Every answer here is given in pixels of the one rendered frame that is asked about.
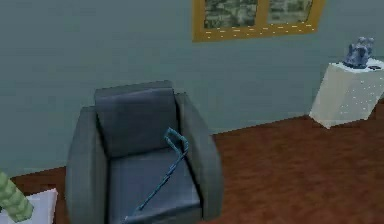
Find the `yellow framed window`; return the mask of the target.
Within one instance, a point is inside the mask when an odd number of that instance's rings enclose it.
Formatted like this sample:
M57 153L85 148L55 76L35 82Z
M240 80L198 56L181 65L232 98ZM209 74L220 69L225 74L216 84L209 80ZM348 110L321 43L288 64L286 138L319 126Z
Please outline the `yellow framed window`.
M192 0L192 41L214 42L314 33L318 30L325 2L326 0L312 0L306 21L269 23L267 21L269 0L259 0L254 26L206 29L204 27L205 0Z

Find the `blue grey statue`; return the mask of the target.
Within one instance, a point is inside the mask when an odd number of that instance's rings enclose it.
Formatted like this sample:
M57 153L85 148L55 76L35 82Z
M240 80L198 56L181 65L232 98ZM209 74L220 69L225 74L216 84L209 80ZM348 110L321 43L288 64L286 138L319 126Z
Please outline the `blue grey statue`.
M343 64L353 69L365 69L372 56L374 39L359 37L355 44L350 44Z

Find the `green cactus plant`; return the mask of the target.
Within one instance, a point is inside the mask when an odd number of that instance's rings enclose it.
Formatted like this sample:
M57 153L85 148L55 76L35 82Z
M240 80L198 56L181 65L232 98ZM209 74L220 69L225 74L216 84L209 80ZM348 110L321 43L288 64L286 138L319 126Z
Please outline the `green cactus plant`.
M0 207L6 210L15 223L30 219L34 210L26 196L2 171L0 171Z

